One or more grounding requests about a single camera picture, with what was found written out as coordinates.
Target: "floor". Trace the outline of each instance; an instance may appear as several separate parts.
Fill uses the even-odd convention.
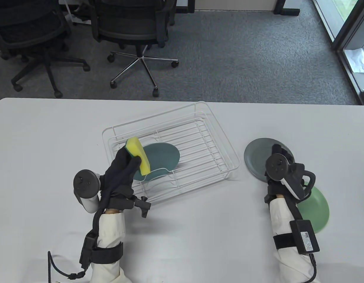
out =
[[[160,97],[139,63],[111,89],[109,81],[131,62],[110,51],[119,47],[96,42],[89,26],[72,26],[69,56],[84,58],[91,66],[52,65],[64,98],[115,100],[181,100],[251,103],[307,103],[356,105],[352,88],[311,1],[303,1],[298,17],[272,12],[197,11],[176,15],[163,49],[147,55],[178,58],[179,67],[149,62]],[[127,52],[134,52],[128,47]],[[4,97],[53,98],[46,71],[39,67],[13,90],[10,80],[22,69],[20,58],[0,58],[0,99]]]

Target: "glove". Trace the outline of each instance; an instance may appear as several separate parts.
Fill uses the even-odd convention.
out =
[[[101,200],[100,209],[106,209],[112,198],[123,200],[124,207],[118,208],[124,210],[129,207],[133,208],[133,201],[126,200],[134,197],[132,183],[137,170],[139,170],[141,158],[139,156],[132,157],[125,147],[118,150],[115,159],[110,167],[106,170],[105,175],[100,177],[101,181]]]
[[[288,151],[286,151],[284,148],[282,148],[282,146],[280,144],[274,144],[272,147],[272,151],[271,154],[281,154],[284,155],[284,157],[288,160],[288,162],[290,164],[294,164],[294,158],[292,155],[290,155],[288,153]],[[286,188],[286,186],[284,186],[280,181],[274,181],[273,179],[271,179],[269,177],[269,175],[267,174],[267,171],[265,173],[266,179],[267,179],[267,192],[268,194],[265,197],[265,203],[270,203],[273,199],[276,198],[277,194],[283,195],[285,197],[292,197],[292,194],[290,193],[290,191]],[[301,179],[301,185],[303,187],[305,187],[305,183],[304,180]]]

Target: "plate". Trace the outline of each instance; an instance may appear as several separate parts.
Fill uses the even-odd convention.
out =
[[[307,200],[298,203],[298,209],[303,219],[310,220],[315,233],[324,229],[329,221],[329,204],[316,187],[312,188],[312,194]]]
[[[134,175],[134,180],[148,182],[162,175],[167,175],[177,167],[180,154],[178,148],[170,143],[151,143],[144,147],[151,172],[142,176],[139,171]]]
[[[260,138],[253,140],[245,149],[244,159],[246,166],[257,179],[265,183],[267,183],[265,176],[266,160],[271,156],[272,147],[275,143],[280,144],[293,157],[293,154],[288,147],[286,147],[280,141],[270,138]]]

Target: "green plate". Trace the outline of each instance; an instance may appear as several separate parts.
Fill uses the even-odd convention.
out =
[[[316,187],[313,187],[312,194],[307,200],[298,203],[298,209],[303,219],[310,220],[315,233],[324,229],[329,221],[329,204]]]
[[[178,148],[170,143],[152,143],[144,147],[145,154],[151,165],[151,172],[142,176],[139,171],[134,180],[148,182],[162,175],[167,175],[177,167],[180,154]]]

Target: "controller handle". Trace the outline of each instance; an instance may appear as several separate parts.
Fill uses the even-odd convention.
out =
[[[99,177],[99,174],[84,169],[79,171],[73,179],[73,193],[89,213],[95,213],[98,210],[98,192],[101,187]]]

